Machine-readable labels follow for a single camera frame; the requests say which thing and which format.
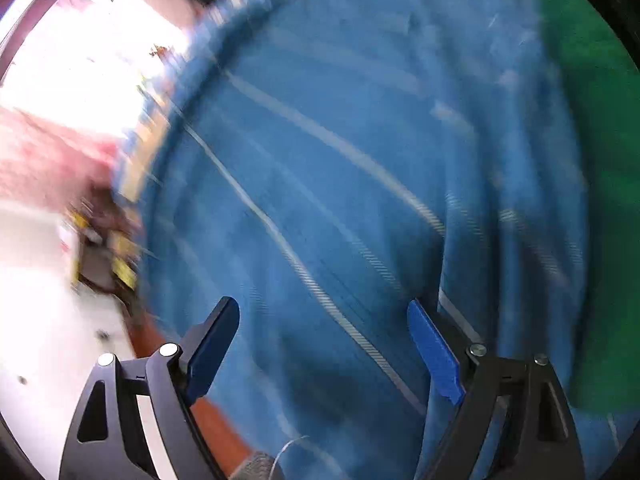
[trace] white stripe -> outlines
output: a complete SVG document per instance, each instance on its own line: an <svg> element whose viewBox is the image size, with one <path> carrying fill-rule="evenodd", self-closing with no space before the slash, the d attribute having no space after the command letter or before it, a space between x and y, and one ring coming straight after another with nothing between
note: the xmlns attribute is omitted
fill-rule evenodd
<svg viewBox="0 0 640 480"><path fill-rule="evenodd" d="M466 221L466 226L469 228L469 230L473 234L478 236L482 244L486 246L486 243L484 240L484 234L482 234L482 229L478 225L478 222L476 222L476 220L469 214L469 211L467 211L465 208L462 207L460 200L458 200L453 194L449 192L444 197L447 202L447 205L449 205L450 208L458 211L464 217Z"/></svg>
<svg viewBox="0 0 640 480"><path fill-rule="evenodd" d="M448 107L442 101L436 100L433 108L431 109L431 115L443 123L448 124L469 140L473 140L477 137L476 129L473 125L459 112Z"/></svg>
<svg viewBox="0 0 640 480"><path fill-rule="evenodd" d="M620 440L618 439L618 428L616 427L616 423L613 420L613 415L611 413L607 413L607 422L609 423L609 429L611 430L611 436L613 437L613 443L616 446L617 452L620 452L622 446L620 446Z"/></svg>
<svg viewBox="0 0 640 480"><path fill-rule="evenodd" d="M376 59L368 59L352 50L321 41L303 40L282 28L271 27L267 37L275 46L295 52L299 56L353 70L379 84L392 86L418 97L424 96L423 80L410 72L394 68Z"/></svg>
<svg viewBox="0 0 640 480"><path fill-rule="evenodd" d="M569 256L571 258L571 261L578 266L583 266L584 259L582 257L582 251L580 250L578 245L574 244L573 242L567 242L566 244L567 247L569 247Z"/></svg>
<svg viewBox="0 0 640 480"><path fill-rule="evenodd" d="M570 283L567 277L564 275L564 272L560 270L560 265L558 261L547 252L547 250L536 243L535 240L532 239L531 234L529 233L529 229L527 225L520 219L518 214L513 209L503 209L498 213L498 218L500 222L510 222L516 226L516 230L522 237L523 241L531 248L533 253L537 256L540 264L542 264L543 269L559 283L562 288L569 289Z"/></svg>
<svg viewBox="0 0 640 480"><path fill-rule="evenodd" d="M182 259L187 264L187 267L189 267L189 270L191 271L191 273L197 279L198 284L200 286L202 286L202 284L208 286L208 288L204 289L203 292L205 294L210 294L211 291L213 290L214 291L213 295L221 298L222 295L218 292L218 288L216 284L207 275L207 270L200 263L198 255L194 252L194 250L191 248L191 246L187 242L182 240L175 233L174 223L162 217L158 218L158 223L160 224L161 227L163 227L168 232L169 236L171 237L171 239L175 244L175 248L177 249L178 253L180 253L180 256L182 256Z"/></svg>
<svg viewBox="0 0 640 480"><path fill-rule="evenodd" d="M158 186L162 187L162 182L160 182L158 180L158 178L153 174L153 173L149 173L148 171L145 171L146 176L152 180L153 182L155 182L156 184L158 184Z"/></svg>
<svg viewBox="0 0 640 480"><path fill-rule="evenodd" d="M451 303L450 299L447 297L447 295L444 293L442 289L438 291L438 301L440 302L440 304L442 305L446 313L451 316L451 319L453 319L453 321L455 321L456 324L460 327L460 330L462 330L462 332L469 339L471 339L472 343L482 342L482 338L480 337L479 333L476 332L476 330L471 326L471 323L469 323L465 319L465 317L462 315L462 312L460 312L456 308L456 306L453 303Z"/></svg>
<svg viewBox="0 0 640 480"><path fill-rule="evenodd" d="M445 235L446 229L440 219L417 196L369 155L361 152L351 143L327 130L324 126L281 103L243 79L234 76L228 71L225 71L225 75L228 77L229 82L249 99L295 124L304 132L324 142L327 146L331 146L361 170L369 173L370 176L379 181L400 200L413 208L439 235Z"/></svg>
<svg viewBox="0 0 640 480"><path fill-rule="evenodd" d="M334 215L329 209L327 209L322 202L316 197L312 191L307 188L302 182L300 182L294 174L292 174L284 164L281 164L277 160L275 160L270 153L268 153L260 144L255 142L253 139L246 139L246 141L252 145L257 152L259 152L262 156L267 157L271 160L272 164L276 166L280 170L280 172L289 179L290 183L293 184L296 188L298 188L299 192L309 200L316 208L320 211L325 218L328 219L333 226L338 229L340 234L360 253L360 255L367 261L371 267L373 267L378 274L385 280L391 287L401 296L407 296L407 292L404 290L404 287L398 281L398 279L391 273L389 269L386 268L386 265L382 263L378 257L371 252L371 250L364 244L362 240L360 240L354 233L350 231L350 229L344 225L336 215Z"/></svg>
<svg viewBox="0 0 640 480"><path fill-rule="evenodd" d="M178 237L175 235L175 225L169 221L166 220L164 218L159 218L158 220L159 224L163 227L165 227L169 232L170 235L172 236L172 239L174 240L174 243L176 244L176 246L178 247L178 251L180 251L180 247L178 245ZM194 274L199 274L203 271L202 266L199 263L198 257L194 254L193 257L195 258L194 263L194 267L191 267L190 263L188 263L188 266L191 267L191 272L194 272ZM202 282L200 280L200 278L198 278L198 284L202 287ZM208 294L210 293L210 290L205 290L203 289L203 292ZM261 310L267 310L267 306L265 305L264 301L262 300L262 297L260 296L260 294L258 293L257 290L255 290L254 288L252 288L252 291L250 293L250 296L252 298L254 298L254 300L256 300L258 302L258 308L260 308ZM242 343L246 346L246 342L244 341L244 338L242 338L242 333L238 333L236 335L236 337L242 341ZM279 414L276 416L277 420L278 420L278 425L280 426L280 429L282 430L282 432L287 435L289 438L292 438L292 435L297 435L295 437L295 439L299 439L300 434L295 430L295 428L293 428L293 426L289 423L289 421L287 420L287 418L285 417L283 411L282 411L282 402L280 400L280 397L278 395L277 389L274 386L274 384L271 383L270 379L267 377L267 375L265 375L265 373L262 371L261 368L258 367L258 365L255 363L255 361L252 359L251 357L251 353L249 352L248 354L249 357L249 361L251 363L251 365L254 367L254 369L256 370L256 374L258 375L258 382L263 382L265 384L265 386L267 386L267 388L264 391L265 396L271 401L272 405L276 406L279 410ZM324 464L338 477L341 478L342 480L351 480L344 471L342 471L342 469L340 468L340 465L338 464L337 460L331 456L329 453L327 453L324 449L321 449L320 447L316 446L316 444L313 443L309 443L308 446L306 446L306 448L312 452L314 455L316 455L318 458L320 458L320 460L322 460L324 462Z"/></svg>
<svg viewBox="0 0 640 480"><path fill-rule="evenodd" d="M200 138L200 136L188 125L185 124L186 131L191 137L202 147L207 156L218 168L218 171L222 177L231 185L240 200L255 213L255 215L262 221L267 228L267 232L271 238L277 243L280 250L287 258L296 274L300 277L302 282L306 285L309 291L316 297L318 303L325 309L325 311L334 318L334 321L343 328L343 330L371 357L380 369L386 374L386 376L396 385L398 390L404 395L404 398L414 407L414 409L421 415L426 413L426 407L420 402L420 399L409 389L406 383L402 380L400 375L393 370L389 362L382 356L382 354L354 327L349 320L344 317L344 314L340 312L334 302L325 293L324 290L316 283L311 277L308 270L294 252L293 248L285 240L284 236L280 233L276 225L273 223L262 209L260 209L255 202L247 195L246 191L238 184L238 181L228 172L227 168L220 162L216 155L211 151L209 146Z"/></svg>

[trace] gray fabric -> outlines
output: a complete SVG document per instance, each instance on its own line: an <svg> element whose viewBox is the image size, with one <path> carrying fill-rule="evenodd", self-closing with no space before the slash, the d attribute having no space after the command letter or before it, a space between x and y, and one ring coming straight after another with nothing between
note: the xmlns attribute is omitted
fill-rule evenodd
<svg viewBox="0 0 640 480"><path fill-rule="evenodd" d="M276 464L269 478L275 459L261 451L252 454L231 475L229 480L284 480L280 466Z"/></svg>

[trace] green cloth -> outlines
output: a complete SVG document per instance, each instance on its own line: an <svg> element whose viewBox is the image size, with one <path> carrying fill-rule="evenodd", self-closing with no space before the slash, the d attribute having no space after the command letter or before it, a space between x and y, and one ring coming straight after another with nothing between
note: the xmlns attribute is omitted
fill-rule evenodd
<svg viewBox="0 0 640 480"><path fill-rule="evenodd" d="M587 0L541 0L590 186L590 275L570 400L607 413L640 404L640 73Z"/></svg>

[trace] yellow object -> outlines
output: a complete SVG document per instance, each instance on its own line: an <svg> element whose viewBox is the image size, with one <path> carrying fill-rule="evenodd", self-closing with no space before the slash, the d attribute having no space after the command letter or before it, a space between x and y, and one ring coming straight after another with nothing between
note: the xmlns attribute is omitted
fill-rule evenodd
<svg viewBox="0 0 640 480"><path fill-rule="evenodd" d="M77 258L73 261L73 270L71 271L71 285L76 286L80 280L80 260Z"/></svg>
<svg viewBox="0 0 640 480"><path fill-rule="evenodd" d="M87 219L79 212L69 211L69 217L71 218L71 221L76 225L76 227L78 227L78 229L84 229L89 225Z"/></svg>
<svg viewBox="0 0 640 480"><path fill-rule="evenodd" d="M168 130L169 102L161 101L162 108L156 108L146 121L136 127L138 143L132 153L124 160L124 176L120 184L120 194L130 202L136 202L146 181L148 168L151 166L156 151L162 146Z"/></svg>
<svg viewBox="0 0 640 480"><path fill-rule="evenodd" d="M131 270L122 258L114 258L111 269L131 290L136 287L136 273Z"/></svg>
<svg viewBox="0 0 640 480"><path fill-rule="evenodd" d="M138 246L119 232L111 233L110 248L117 258L136 258L139 254Z"/></svg>

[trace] metal screw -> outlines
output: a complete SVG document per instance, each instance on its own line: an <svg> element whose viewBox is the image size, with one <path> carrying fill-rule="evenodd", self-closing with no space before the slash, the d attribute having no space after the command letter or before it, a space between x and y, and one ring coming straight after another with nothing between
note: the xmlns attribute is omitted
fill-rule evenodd
<svg viewBox="0 0 640 480"><path fill-rule="evenodd" d="M98 357L98 364L100 366L109 366L111 363L113 363L113 354L107 353Z"/></svg>
<svg viewBox="0 0 640 480"><path fill-rule="evenodd" d="M178 345L176 343L165 343L160 347L160 355L169 357L178 351Z"/></svg>
<svg viewBox="0 0 640 480"><path fill-rule="evenodd" d="M471 355L475 355L476 357L483 357L486 355L486 346L481 345L480 343L473 343L469 347L469 351Z"/></svg>
<svg viewBox="0 0 640 480"><path fill-rule="evenodd" d="M549 364L549 358L544 354L535 354L533 356L533 362L539 366L546 366Z"/></svg>

